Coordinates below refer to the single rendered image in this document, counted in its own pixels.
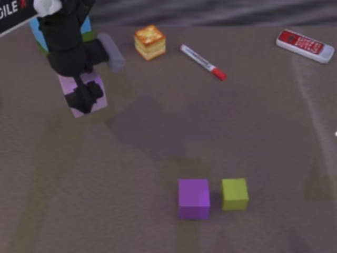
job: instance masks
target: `red marker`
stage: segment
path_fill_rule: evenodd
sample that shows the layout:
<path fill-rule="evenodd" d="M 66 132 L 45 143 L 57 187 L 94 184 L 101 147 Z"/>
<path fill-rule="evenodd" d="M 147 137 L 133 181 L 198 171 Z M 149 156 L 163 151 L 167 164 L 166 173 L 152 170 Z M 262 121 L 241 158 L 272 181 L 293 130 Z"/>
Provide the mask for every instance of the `red marker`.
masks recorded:
<path fill-rule="evenodd" d="M 213 75 L 215 75 L 217 78 L 219 78 L 221 81 L 224 81 L 227 77 L 227 75 L 219 70 L 216 66 L 209 63 L 207 60 L 202 58 L 200 55 L 195 53 L 192 49 L 190 49 L 188 46 L 182 44 L 180 46 L 180 51 L 182 51 L 184 54 L 186 54 L 188 57 L 196 61 L 198 64 L 203 66 L 205 69 L 207 69 L 209 72 L 211 72 Z"/>

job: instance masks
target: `block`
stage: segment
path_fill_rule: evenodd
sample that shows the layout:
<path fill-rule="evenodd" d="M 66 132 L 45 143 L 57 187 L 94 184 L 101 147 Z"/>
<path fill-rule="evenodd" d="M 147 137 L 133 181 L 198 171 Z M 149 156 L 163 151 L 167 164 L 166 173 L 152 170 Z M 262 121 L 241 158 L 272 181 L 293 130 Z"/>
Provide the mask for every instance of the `block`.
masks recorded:
<path fill-rule="evenodd" d="M 29 26 L 31 27 L 31 30 L 33 32 L 33 35 L 35 37 L 35 40 L 37 41 L 37 45 L 39 49 L 44 53 L 48 53 L 48 48 L 46 41 L 44 39 L 44 36 L 42 32 L 38 29 L 38 21 L 37 18 L 33 18 L 29 22 Z M 91 30 L 91 25 L 90 25 L 90 20 L 89 17 L 87 17 L 81 27 L 81 33 L 82 33 L 82 38 L 84 41 L 92 40 L 94 38 L 92 30 Z"/>
<path fill-rule="evenodd" d="M 179 179 L 178 217 L 205 220 L 210 213 L 210 190 L 207 179 Z"/>
<path fill-rule="evenodd" d="M 166 52 L 165 35 L 154 25 L 136 31 L 135 48 L 140 55 L 150 61 Z"/>
<path fill-rule="evenodd" d="M 222 209 L 245 210 L 249 197 L 244 178 L 222 179 L 221 181 Z"/>

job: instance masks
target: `red label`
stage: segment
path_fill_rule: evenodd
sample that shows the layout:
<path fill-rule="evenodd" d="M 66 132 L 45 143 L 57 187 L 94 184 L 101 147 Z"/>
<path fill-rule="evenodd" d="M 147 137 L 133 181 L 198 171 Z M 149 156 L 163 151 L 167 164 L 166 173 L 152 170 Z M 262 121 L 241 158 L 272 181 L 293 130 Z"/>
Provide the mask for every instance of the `red label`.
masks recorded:
<path fill-rule="evenodd" d="M 313 54 L 319 54 L 324 47 L 324 44 L 321 42 L 314 41 L 308 37 L 304 37 L 290 31 L 283 31 L 279 36 L 279 40 Z"/>

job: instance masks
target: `blue block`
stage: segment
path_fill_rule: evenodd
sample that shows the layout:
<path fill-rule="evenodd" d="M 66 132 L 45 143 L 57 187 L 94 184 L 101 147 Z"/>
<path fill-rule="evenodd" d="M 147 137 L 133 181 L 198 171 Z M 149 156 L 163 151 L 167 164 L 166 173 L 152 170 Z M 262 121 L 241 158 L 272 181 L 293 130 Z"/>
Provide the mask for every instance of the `blue block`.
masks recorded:
<path fill-rule="evenodd" d="M 38 21 L 37 18 L 32 19 L 29 22 L 29 26 L 31 27 L 31 30 L 34 34 L 34 37 L 36 39 L 37 42 L 39 42 L 39 44 L 41 45 L 41 47 L 48 52 L 48 48 L 47 48 L 47 44 L 46 41 L 44 39 L 44 36 L 42 34 L 42 32 L 38 29 Z M 81 27 L 81 33 L 88 33 L 91 32 L 91 25 L 90 25 L 90 20 L 89 17 L 87 17 Z"/>

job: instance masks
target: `lime green cube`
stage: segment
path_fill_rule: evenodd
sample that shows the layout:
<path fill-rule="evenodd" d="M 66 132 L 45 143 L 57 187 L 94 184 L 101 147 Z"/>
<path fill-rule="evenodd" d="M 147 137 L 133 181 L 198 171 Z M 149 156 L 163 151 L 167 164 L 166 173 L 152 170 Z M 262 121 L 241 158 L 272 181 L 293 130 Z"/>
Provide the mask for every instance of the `lime green cube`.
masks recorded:
<path fill-rule="evenodd" d="M 247 184 L 244 178 L 222 179 L 222 210 L 245 210 L 248 205 Z"/>

